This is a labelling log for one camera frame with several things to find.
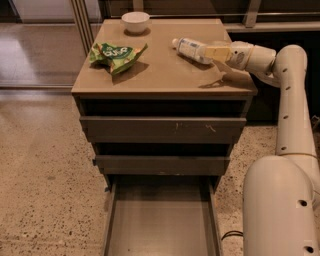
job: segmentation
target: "snack bag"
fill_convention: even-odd
[[[147,48],[147,44],[142,49],[135,49],[128,46],[117,47],[109,43],[96,43],[90,50],[89,61],[108,65],[110,74],[115,75],[130,68]]]

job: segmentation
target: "small bowl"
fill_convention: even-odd
[[[129,33],[142,34],[148,26],[150,16],[145,12],[128,12],[121,19]]]

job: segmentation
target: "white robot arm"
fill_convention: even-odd
[[[276,54],[233,42],[208,47],[204,55],[281,90],[276,156],[257,160],[244,182],[244,255],[319,256],[313,209],[320,203],[320,175],[304,89],[305,51],[290,45]]]

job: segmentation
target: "speckled floor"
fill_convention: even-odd
[[[78,118],[70,95],[0,92],[1,256],[99,255],[108,193]],[[276,127],[244,129],[216,193],[221,234],[242,231],[244,175],[275,140]],[[243,255],[241,237],[222,244],[225,256]]]

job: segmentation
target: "cabinet top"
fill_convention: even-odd
[[[210,44],[230,37],[219,19],[152,19],[139,36],[125,32],[121,20],[105,20],[95,42],[148,49],[127,71],[111,76],[102,66],[91,67],[87,57],[73,86],[73,95],[101,96],[248,96],[257,89],[247,72],[216,62],[199,64],[178,55],[174,38],[188,37]]]

